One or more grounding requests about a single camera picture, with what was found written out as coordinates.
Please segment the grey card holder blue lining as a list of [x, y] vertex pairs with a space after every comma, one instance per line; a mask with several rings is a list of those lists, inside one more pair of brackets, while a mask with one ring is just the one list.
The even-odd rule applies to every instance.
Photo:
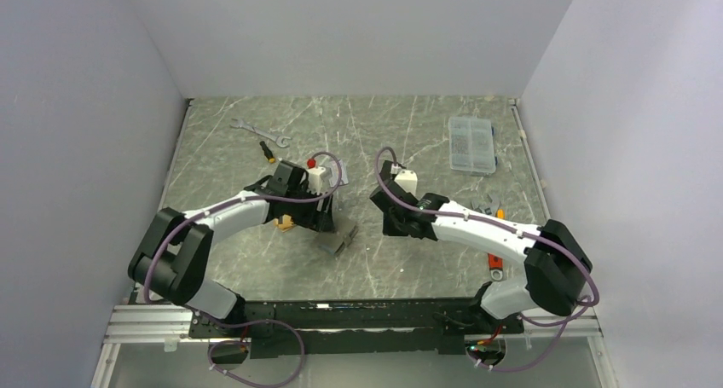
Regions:
[[358, 226], [355, 222], [340, 220], [336, 223], [334, 232], [319, 233], [314, 239], [314, 244], [320, 250], [337, 257], [350, 245], [357, 231]]

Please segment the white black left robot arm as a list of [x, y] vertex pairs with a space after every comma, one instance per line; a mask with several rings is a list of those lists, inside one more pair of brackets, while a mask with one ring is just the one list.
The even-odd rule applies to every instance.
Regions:
[[211, 249], [242, 230], [282, 217], [316, 233], [333, 233], [333, 193], [322, 190], [330, 171], [309, 160], [301, 166], [282, 160], [275, 173], [206, 208], [157, 212], [128, 265], [127, 274], [162, 299], [211, 316], [225, 337], [245, 325], [246, 301], [206, 278]]

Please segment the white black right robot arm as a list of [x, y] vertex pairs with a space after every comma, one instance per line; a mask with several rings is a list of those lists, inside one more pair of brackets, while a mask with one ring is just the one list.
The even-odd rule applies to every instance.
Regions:
[[469, 312], [479, 332], [489, 333], [526, 310], [566, 317], [582, 306], [592, 264], [564, 224], [552, 219], [541, 226], [513, 223], [439, 194], [417, 198], [397, 182], [391, 167], [386, 160], [369, 196], [383, 214], [384, 235], [459, 243], [522, 269], [521, 275], [480, 287]]

